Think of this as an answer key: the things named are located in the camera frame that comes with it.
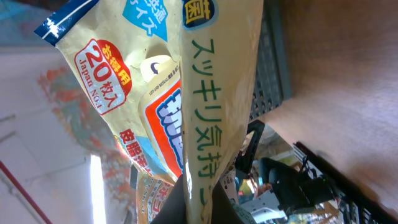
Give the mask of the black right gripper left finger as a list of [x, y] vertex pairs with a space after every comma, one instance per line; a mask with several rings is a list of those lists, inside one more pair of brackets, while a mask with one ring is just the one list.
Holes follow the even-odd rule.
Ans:
[[181, 175], [158, 215], [151, 224], [186, 224], [186, 205], [183, 187], [183, 175]]

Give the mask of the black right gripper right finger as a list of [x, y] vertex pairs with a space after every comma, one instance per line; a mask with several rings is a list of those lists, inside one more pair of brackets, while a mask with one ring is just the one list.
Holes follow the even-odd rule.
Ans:
[[243, 224], [220, 182], [213, 189], [212, 200], [211, 224]]

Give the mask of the yellow wet wipes pack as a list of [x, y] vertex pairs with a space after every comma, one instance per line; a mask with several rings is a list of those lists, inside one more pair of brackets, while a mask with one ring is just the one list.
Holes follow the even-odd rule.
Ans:
[[138, 210], [158, 215], [183, 175], [187, 223], [248, 133], [261, 0], [68, 1], [35, 33], [64, 56], [139, 173]]

